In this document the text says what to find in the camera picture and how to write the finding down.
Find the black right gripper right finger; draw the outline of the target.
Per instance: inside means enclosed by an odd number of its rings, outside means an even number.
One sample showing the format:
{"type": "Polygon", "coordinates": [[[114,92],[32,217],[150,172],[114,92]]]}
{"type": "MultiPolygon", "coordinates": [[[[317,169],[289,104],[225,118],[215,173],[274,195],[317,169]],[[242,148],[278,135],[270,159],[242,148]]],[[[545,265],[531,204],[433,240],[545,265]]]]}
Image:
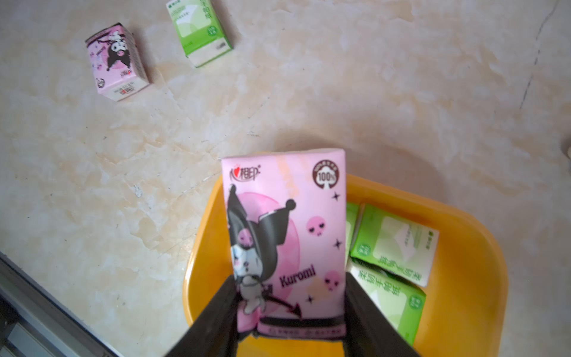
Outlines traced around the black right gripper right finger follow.
{"type": "Polygon", "coordinates": [[[346,273],[344,308],[345,356],[419,357],[349,272],[346,273]]]}

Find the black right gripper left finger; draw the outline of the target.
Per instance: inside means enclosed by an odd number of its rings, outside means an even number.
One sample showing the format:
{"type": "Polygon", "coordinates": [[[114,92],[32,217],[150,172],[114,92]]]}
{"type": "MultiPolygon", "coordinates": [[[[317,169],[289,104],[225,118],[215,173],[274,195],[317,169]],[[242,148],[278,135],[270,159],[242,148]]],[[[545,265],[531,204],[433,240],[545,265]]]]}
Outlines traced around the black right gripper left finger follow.
{"type": "Polygon", "coordinates": [[[238,296],[229,276],[167,357],[235,356],[238,296]]]}

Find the green tissue pack front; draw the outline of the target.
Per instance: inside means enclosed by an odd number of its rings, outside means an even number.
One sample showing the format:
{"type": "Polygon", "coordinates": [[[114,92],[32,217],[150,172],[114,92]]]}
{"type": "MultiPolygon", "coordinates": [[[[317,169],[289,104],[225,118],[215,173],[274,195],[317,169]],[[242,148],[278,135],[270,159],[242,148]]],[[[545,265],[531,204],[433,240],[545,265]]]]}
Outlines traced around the green tissue pack front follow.
{"type": "Polygon", "coordinates": [[[391,326],[413,345],[419,330],[426,294],[417,286],[361,260],[350,258],[346,270],[391,326]]]}

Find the green tissue pack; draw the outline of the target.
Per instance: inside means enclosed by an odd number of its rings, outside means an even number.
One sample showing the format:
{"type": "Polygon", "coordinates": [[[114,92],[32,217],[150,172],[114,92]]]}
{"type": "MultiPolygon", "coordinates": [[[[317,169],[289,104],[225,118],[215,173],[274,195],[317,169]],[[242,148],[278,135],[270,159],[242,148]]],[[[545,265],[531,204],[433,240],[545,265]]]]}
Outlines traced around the green tissue pack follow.
{"type": "Polygon", "coordinates": [[[364,204],[349,255],[426,287],[439,238],[434,228],[364,204]]]}
{"type": "Polygon", "coordinates": [[[167,11],[184,55],[195,68],[233,50],[210,0],[172,0],[167,11]]]}
{"type": "Polygon", "coordinates": [[[417,286],[361,260],[350,258],[346,270],[391,326],[413,345],[419,330],[426,294],[417,286]]]}

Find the yellow plastic storage tray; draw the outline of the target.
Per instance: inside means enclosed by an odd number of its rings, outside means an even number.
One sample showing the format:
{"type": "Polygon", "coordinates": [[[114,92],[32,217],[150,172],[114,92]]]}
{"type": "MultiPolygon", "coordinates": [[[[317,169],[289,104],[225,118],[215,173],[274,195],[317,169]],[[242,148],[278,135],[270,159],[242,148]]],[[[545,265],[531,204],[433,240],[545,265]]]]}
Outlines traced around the yellow plastic storage tray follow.
{"type": "MultiPolygon", "coordinates": [[[[452,206],[357,176],[348,176],[347,196],[440,233],[414,349],[422,356],[496,356],[509,280],[501,248],[486,227],[452,206]]],[[[225,224],[222,181],[217,180],[183,280],[188,323],[232,272],[225,224]]]]}

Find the green tissue pack tray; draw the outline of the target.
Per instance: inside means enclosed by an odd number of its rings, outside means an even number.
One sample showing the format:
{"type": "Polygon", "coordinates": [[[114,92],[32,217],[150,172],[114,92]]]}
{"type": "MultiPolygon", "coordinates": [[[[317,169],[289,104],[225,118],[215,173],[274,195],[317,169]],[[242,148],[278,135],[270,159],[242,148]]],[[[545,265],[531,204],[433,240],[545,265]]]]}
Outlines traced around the green tissue pack tray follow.
{"type": "Polygon", "coordinates": [[[352,240],[354,237],[355,229],[358,222],[360,212],[360,205],[353,202],[348,202],[346,204],[346,251],[345,251],[345,263],[347,263],[349,258],[349,252],[351,250],[352,240]]]}

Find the pink cartoon tissue pack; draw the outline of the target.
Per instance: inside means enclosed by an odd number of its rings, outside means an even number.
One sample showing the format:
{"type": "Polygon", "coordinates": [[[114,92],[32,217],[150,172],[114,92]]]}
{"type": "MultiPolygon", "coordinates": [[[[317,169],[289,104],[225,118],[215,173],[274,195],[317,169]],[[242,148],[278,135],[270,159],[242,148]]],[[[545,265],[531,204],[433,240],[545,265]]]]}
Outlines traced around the pink cartoon tissue pack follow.
{"type": "Polygon", "coordinates": [[[346,334],[346,153],[222,160],[239,337],[346,334]]]}
{"type": "Polygon", "coordinates": [[[150,85],[135,39],[120,22],[85,43],[99,95],[118,102],[150,85]]]}

